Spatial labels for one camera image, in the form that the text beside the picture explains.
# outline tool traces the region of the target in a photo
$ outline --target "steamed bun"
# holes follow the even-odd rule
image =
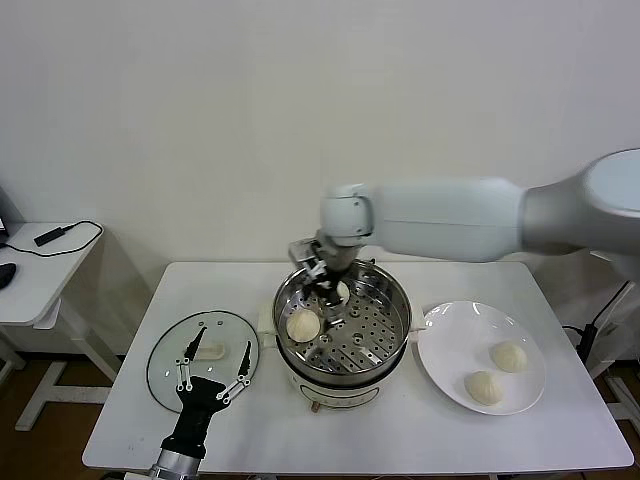
[[[310,342],[320,333],[320,319],[311,310],[301,308],[287,319],[287,333],[294,342]]]
[[[515,342],[501,342],[495,345],[490,353],[494,363],[505,372],[517,373],[527,368],[527,354]]]
[[[472,373],[464,379],[464,386],[469,395],[483,405],[495,405],[504,397],[498,379],[489,372]]]

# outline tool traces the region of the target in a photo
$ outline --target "white plate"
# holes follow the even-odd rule
[[[450,302],[425,315],[427,328],[418,334],[418,351],[429,376],[453,400],[476,412],[512,415],[531,408],[542,396],[545,365],[542,352],[527,331],[507,314],[478,302]],[[508,373],[493,363],[489,350],[505,340],[527,354],[527,369]],[[504,398],[496,405],[476,402],[464,378],[478,370],[495,373]]]

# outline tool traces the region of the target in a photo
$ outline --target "cable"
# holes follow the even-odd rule
[[[69,255],[70,253],[76,253],[79,252],[80,250],[84,250],[85,248],[87,248],[89,245],[91,245],[91,243],[98,238],[100,235],[102,235],[102,232],[104,232],[104,228],[102,228],[102,225],[99,225],[95,222],[92,222],[91,220],[81,220],[79,222],[76,222],[72,225],[67,225],[66,227],[59,227],[61,228],[64,232],[68,232],[69,230],[71,230],[74,227],[77,227],[78,225],[82,225],[82,224],[90,224],[93,225],[94,227],[96,227],[98,229],[98,231],[96,232],[96,234],[91,237],[90,240],[88,240],[84,245],[82,245],[81,247],[78,248],[74,248],[71,250],[64,250],[62,252],[54,252],[54,253],[40,253],[40,252],[35,252],[33,250],[25,250],[22,248],[18,248],[18,247],[14,247],[13,245],[9,245],[8,243],[0,243],[0,248],[10,248],[11,250],[15,251],[15,252],[20,252],[20,253],[29,253],[31,255],[36,255],[37,257],[43,257],[43,258],[50,258],[50,257],[58,257],[60,255]]]
[[[624,283],[622,284],[622,286],[620,287],[620,289],[615,293],[615,295],[614,295],[613,297],[611,297],[611,300],[609,300],[609,301],[607,302],[607,304],[606,304],[604,307],[602,307],[602,310],[600,310],[600,311],[598,312],[598,314],[594,317],[594,319],[593,319],[593,320],[591,320],[590,325],[595,326],[595,324],[596,324],[596,320],[598,320],[598,318],[600,318],[600,315],[602,315],[602,314],[607,310],[607,308],[609,308],[609,305],[611,305],[611,304],[615,301],[615,299],[616,299],[616,298],[618,298],[618,295],[620,295],[620,294],[622,293],[622,291],[623,291],[625,288],[627,288],[627,285],[629,285],[629,280],[627,280],[626,282],[624,282]]]
[[[618,296],[618,300],[616,300],[616,303],[614,303],[611,308],[609,309],[609,311],[607,312],[607,316],[604,317],[604,320],[602,320],[602,323],[600,324],[600,327],[598,327],[598,329],[602,332],[602,330],[609,325],[609,320],[611,319],[611,316],[613,315],[613,312],[616,311],[616,308],[618,308],[618,305],[620,305],[623,300],[626,298],[626,296],[629,294],[629,292],[631,292],[631,290],[633,290],[635,288],[636,284],[633,282],[630,282],[627,286],[627,289],[624,290],[622,292],[621,295]]]
[[[607,302],[607,304],[602,307],[602,310],[598,312],[598,314],[591,320],[591,323],[587,323],[584,326],[584,330],[580,334],[580,343],[576,347],[576,352],[578,353],[578,357],[582,360],[582,363],[586,364],[587,359],[589,358],[589,354],[591,353],[591,348],[593,347],[593,342],[596,340],[596,336],[598,335],[598,327],[596,327],[596,321],[600,318],[604,312],[611,306],[613,302],[615,302],[616,298],[620,296],[620,294],[627,288],[629,285],[629,280],[624,282],[622,286],[618,289],[618,291],[611,297],[611,300]]]
[[[563,325],[562,328],[568,328],[569,330],[575,330],[578,332],[580,336],[584,333],[584,330],[579,329],[578,327],[574,327],[573,325]]]

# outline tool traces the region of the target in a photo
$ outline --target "white table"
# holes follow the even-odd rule
[[[465,409],[429,380],[413,347],[375,401],[321,409],[290,386],[276,349],[263,349],[249,389],[216,414],[202,472],[443,475],[585,470],[630,465],[633,455],[526,267],[386,263],[419,308],[458,299],[519,320],[547,362],[530,410],[508,417]],[[290,273],[287,263],[174,263],[167,267],[89,443],[91,467],[146,470],[177,415],[151,397],[147,359],[160,336],[191,313],[226,309],[256,324]]]
[[[37,247],[33,239],[66,223],[24,223],[9,225],[6,243],[40,253],[72,250],[84,245],[96,234],[96,227],[78,225],[66,235]],[[52,328],[56,322],[79,350],[86,354],[107,377],[115,380],[121,362],[93,332],[89,324],[62,298],[64,286],[73,276],[96,242],[76,253],[42,258],[28,253],[0,249],[0,264],[15,263],[17,271],[11,283],[0,290],[0,326]],[[0,357],[5,367],[22,368],[24,361],[8,350],[0,340]],[[53,362],[16,423],[16,430],[30,430],[47,401],[103,403],[109,389],[105,387],[57,386],[65,362]]]

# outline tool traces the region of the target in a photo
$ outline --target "power cord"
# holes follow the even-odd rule
[[[81,220],[79,222],[76,222],[72,225],[67,225],[66,227],[57,227],[54,228],[53,230],[40,235],[39,237],[34,239],[34,242],[36,242],[36,245],[38,245],[39,247],[41,247],[42,245],[45,245],[49,242],[51,242],[52,240],[55,240],[58,237],[61,237],[62,235],[64,235],[66,232],[68,232],[69,230],[71,230],[72,228],[77,227],[78,225],[83,225],[83,224],[89,224],[89,225],[93,225],[94,227],[96,227],[98,229],[98,231],[96,232],[96,234],[91,237],[91,239],[89,239],[84,245],[78,247],[78,248],[73,248],[71,250],[64,250],[62,252],[53,252],[53,253],[40,253],[40,252],[36,252],[33,250],[25,250],[22,248],[18,248],[18,247],[14,247],[13,245],[9,245],[8,243],[0,243],[0,248],[9,248],[15,252],[20,252],[20,253],[29,253],[31,255],[36,255],[37,257],[43,257],[43,258],[50,258],[50,257],[58,257],[60,255],[69,255],[70,253],[76,253],[79,252],[80,250],[84,250],[85,248],[87,248],[89,245],[91,245],[91,243],[98,238],[100,235],[102,235],[102,232],[104,232],[104,228],[102,228],[102,225],[99,225],[95,222],[92,222],[91,220]]]
[[[580,343],[576,347],[576,352],[578,352],[578,357],[582,360],[582,363],[587,362],[587,358],[589,358],[589,353],[591,353],[591,348],[593,347],[593,342],[598,335],[598,327],[596,327],[596,321],[600,316],[607,311],[607,309],[611,306],[613,302],[620,296],[620,294],[627,288],[629,285],[629,280],[624,282],[622,286],[618,289],[618,291],[611,297],[611,300],[607,302],[607,304],[602,307],[602,309],[598,312],[598,314],[591,320],[590,323],[587,323],[584,326],[584,329],[580,329],[578,327],[574,327],[573,325],[563,325],[562,328],[566,328],[569,330],[573,330],[580,335]]]

